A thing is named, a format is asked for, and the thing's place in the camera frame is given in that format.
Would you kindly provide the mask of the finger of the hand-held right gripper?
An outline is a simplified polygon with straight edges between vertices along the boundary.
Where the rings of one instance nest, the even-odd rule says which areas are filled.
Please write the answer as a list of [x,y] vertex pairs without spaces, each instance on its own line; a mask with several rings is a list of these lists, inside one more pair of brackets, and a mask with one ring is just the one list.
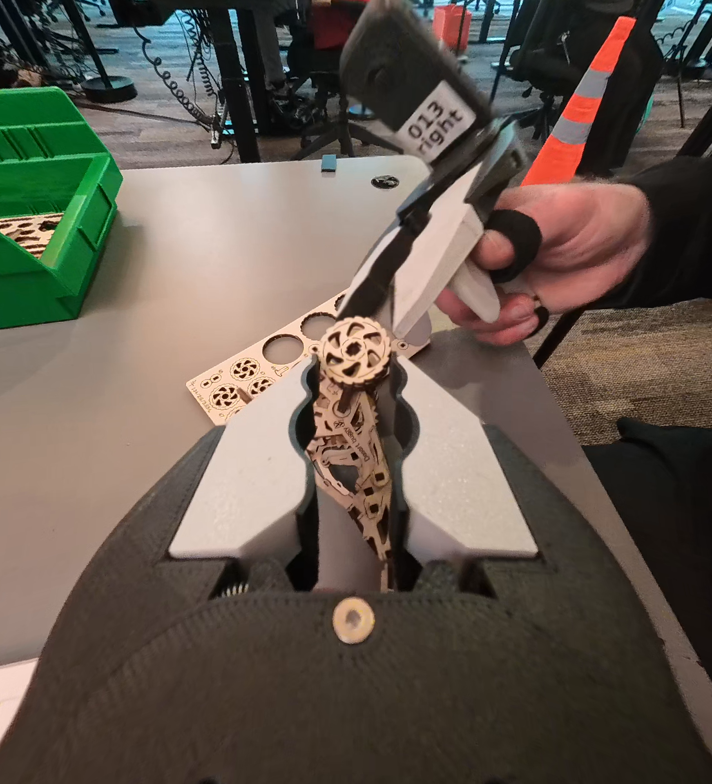
[[429,210],[412,210],[404,219],[397,215],[391,226],[375,242],[337,309],[337,320],[356,318],[380,319],[384,306],[390,305],[390,320],[418,320],[429,303],[425,302],[424,286],[429,274],[422,273],[414,281],[418,270],[408,267],[406,273],[395,278],[411,258],[413,245],[426,230]]
[[480,164],[459,177],[429,211],[407,260],[393,276],[391,330],[407,336],[438,298],[483,234],[483,224],[466,196]]

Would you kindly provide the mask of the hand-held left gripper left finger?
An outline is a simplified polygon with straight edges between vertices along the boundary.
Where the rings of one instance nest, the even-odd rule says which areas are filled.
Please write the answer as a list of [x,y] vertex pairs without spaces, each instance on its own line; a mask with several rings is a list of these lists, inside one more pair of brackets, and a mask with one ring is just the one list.
[[319,576],[315,471],[306,449],[316,432],[320,364],[308,358],[223,427],[168,549],[177,560],[274,559],[293,587]]

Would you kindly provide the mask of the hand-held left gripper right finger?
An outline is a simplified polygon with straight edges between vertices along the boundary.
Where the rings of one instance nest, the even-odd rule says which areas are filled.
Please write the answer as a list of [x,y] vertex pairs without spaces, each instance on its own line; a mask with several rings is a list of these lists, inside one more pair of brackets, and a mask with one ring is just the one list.
[[538,546],[484,424],[406,358],[393,360],[393,588],[433,562],[534,559]]

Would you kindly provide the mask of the wooden gear wheel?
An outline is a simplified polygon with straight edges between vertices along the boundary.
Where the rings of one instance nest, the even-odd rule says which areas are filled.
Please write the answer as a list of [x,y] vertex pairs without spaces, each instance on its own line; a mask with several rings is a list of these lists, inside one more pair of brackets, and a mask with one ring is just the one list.
[[390,370],[391,340],[371,318],[344,318],[321,339],[318,350],[325,376],[342,388],[367,389]]

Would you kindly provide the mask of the wooden buggy model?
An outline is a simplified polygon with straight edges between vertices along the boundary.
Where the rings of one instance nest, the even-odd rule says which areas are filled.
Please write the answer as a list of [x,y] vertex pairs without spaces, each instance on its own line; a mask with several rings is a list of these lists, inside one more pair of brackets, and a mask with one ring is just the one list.
[[319,360],[319,385],[312,411],[315,433],[306,448],[320,489],[357,525],[381,568],[381,592],[393,589],[389,536],[392,479],[378,431],[377,384],[342,388],[328,379]]

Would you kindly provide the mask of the person's right forearm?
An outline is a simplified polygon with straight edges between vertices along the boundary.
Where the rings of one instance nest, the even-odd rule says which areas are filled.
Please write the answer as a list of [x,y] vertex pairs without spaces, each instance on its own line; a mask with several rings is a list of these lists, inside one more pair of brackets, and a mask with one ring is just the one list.
[[629,183],[651,213],[651,240],[635,269],[594,306],[663,307],[712,299],[712,157],[677,157]]

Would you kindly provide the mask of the spare wooden parts pile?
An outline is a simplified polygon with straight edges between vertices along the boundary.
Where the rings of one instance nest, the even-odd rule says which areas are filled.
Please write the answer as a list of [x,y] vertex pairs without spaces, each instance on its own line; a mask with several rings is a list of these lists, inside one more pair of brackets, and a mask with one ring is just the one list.
[[0,218],[0,233],[39,260],[63,217],[62,212],[53,212]]

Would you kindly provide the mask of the person's right hand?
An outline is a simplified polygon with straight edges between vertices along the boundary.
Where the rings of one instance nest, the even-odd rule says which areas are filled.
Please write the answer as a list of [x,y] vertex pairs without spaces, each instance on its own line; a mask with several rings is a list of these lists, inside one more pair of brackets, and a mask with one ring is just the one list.
[[437,307],[482,342],[501,347],[528,338],[540,323],[537,307],[551,315],[586,306],[621,284],[652,237],[645,194],[627,183],[577,181],[504,191],[497,208],[515,210],[538,224],[542,242],[525,279],[533,294],[498,291],[500,314],[480,319],[449,289]]

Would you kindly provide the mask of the small red crate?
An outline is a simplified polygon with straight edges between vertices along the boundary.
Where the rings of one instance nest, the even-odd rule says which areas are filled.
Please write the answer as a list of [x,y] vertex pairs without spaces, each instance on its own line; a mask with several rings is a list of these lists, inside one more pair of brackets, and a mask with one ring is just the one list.
[[469,43],[472,12],[465,4],[438,5],[433,10],[432,32],[456,55],[464,54]]

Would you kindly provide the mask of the black and red office chair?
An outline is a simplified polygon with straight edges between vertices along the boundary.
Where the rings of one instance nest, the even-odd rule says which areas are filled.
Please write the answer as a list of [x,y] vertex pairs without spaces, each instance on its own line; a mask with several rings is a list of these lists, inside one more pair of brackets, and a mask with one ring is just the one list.
[[400,153],[400,147],[354,122],[340,79],[341,52],[367,2],[302,2],[299,20],[289,24],[286,60],[291,83],[277,98],[289,128],[299,131],[301,148],[292,158],[309,158],[333,143],[356,157],[353,141]]

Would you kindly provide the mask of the orange traffic cone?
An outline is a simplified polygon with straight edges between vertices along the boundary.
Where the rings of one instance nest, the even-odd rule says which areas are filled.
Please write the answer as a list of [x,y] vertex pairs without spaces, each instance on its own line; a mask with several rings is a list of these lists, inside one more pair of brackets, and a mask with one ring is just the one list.
[[620,16],[579,81],[522,187],[570,182],[576,175],[609,78],[636,19]]

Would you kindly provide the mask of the black floor stand pole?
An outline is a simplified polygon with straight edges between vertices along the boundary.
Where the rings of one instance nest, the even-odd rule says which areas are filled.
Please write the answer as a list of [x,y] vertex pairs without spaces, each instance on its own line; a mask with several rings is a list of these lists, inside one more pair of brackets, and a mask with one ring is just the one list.
[[85,54],[91,59],[97,75],[83,78],[78,82],[85,97],[90,101],[101,104],[125,103],[137,97],[134,82],[124,76],[110,76],[94,45],[91,35],[84,22],[83,16],[77,8],[75,1],[60,2],[67,18],[74,29]]

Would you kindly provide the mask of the green object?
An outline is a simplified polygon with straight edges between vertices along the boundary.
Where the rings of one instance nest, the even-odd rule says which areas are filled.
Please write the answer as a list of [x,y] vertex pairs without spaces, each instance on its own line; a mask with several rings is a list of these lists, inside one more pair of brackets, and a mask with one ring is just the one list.
[[0,233],[0,328],[77,318],[122,181],[61,89],[0,90],[0,218],[64,214],[39,260]]

